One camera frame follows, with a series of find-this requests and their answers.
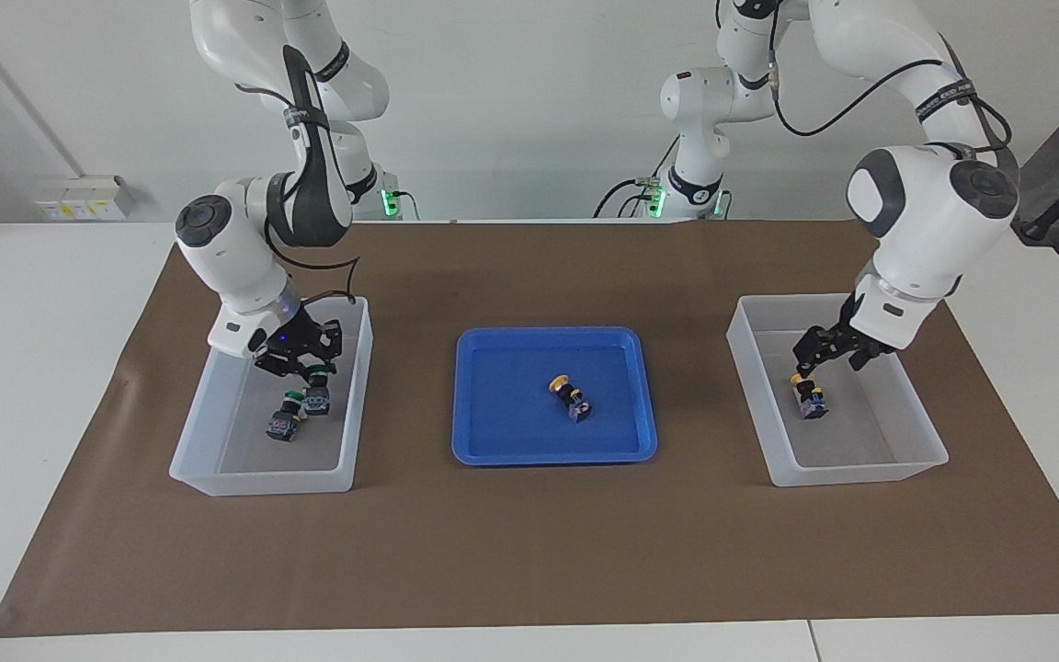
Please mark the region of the blue plastic tray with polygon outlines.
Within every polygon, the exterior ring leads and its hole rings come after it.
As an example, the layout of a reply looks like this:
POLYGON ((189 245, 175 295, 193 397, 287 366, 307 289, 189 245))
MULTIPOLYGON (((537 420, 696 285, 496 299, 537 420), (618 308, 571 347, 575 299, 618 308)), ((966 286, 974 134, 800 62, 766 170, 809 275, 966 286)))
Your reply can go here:
POLYGON ((457 340, 452 452, 474 468, 606 465, 656 457, 642 340, 623 326, 488 327, 457 340), (548 390, 567 374, 584 422, 548 390))

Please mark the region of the green push button switch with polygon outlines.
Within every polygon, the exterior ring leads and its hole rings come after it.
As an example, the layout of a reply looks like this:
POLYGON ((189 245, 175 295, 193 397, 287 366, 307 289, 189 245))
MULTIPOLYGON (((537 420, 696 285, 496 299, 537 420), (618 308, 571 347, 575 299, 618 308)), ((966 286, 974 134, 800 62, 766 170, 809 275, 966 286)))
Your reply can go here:
POLYGON ((279 410, 270 415, 265 428, 265 435, 268 439, 290 443, 305 418, 305 394, 299 393, 299 391, 287 391, 283 395, 279 410))
POLYGON ((333 407, 333 395, 329 393, 331 382, 331 366, 323 363, 306 366, 302 370, 305 380, 302 410, 307 417, 327 416, 333 407))

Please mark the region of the white wall socket box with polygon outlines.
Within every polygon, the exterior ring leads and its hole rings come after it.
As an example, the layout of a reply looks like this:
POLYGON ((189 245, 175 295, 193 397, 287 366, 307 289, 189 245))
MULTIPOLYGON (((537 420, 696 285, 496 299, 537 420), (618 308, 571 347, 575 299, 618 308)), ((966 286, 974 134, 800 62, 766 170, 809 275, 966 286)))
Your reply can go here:
POLYGON ((41 181, 32 204, 47 222, 126 222, 134 197, 121 176, 68 177, 41 181))

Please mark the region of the translucent white plastic box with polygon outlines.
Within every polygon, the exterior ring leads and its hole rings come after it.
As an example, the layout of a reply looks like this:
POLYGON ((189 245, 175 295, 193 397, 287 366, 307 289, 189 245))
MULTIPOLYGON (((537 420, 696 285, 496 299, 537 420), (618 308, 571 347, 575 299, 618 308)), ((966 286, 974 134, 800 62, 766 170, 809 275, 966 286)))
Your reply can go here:
POLYGON ((342 353, 327 384, 331 411, 304 418, 290 441, 269 439, 274 411, 286 394, 301 394, 305 380, 211 350, 170 477, 211 497, 351 490, 373 348, 370 302, 329 298, 308 306, 308 314, 342 327, 342 353))
POLYGON ((726 328, 749 415, 780 487, 893 482, 949 460, 898 356, 861 371, 845 358, 814 372, 828 414, 803 418, 791 387, 791 348, 813 325, 831 325, 845 293, 744 296, 726 328))

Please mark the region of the brown paper table mat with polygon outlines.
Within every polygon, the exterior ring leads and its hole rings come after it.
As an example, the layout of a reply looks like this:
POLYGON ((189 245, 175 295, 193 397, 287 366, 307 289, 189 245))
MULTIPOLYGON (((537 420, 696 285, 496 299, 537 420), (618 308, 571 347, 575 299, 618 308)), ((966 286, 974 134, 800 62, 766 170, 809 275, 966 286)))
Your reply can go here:
POLYGON ((848 289, 854 222, 354 227, 373 352, 352 489, 168 473, 218 298, 172 250, 0 604, 0 637, 1059 613, 1059 499, 949 310, 903 360, 950 459, 770 484, 726 345, 741 296, 848 289), (468 328, 642 340, 659 448, 598 468, 450 451, 468 328))

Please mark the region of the yellow push button switch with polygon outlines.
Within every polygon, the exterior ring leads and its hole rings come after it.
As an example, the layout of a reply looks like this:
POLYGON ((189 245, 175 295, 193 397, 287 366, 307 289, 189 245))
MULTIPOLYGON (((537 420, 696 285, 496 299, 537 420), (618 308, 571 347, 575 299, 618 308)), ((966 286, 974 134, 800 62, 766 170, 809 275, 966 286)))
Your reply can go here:
POLYGON ((797 399, 800 415, 803 419, 813 421, 824 417, 829 412, 829 406, 823 389, 818 384, 814 374, 803 376, 795 373, 790 379, 791 389, 797 399))
POLYGON ((580 423, 592 414, 592 405, 584 395, 584 391, 573 384, 567 374, 559 374, 548 384, 548 390, 563 402, 568 418, 580 423))

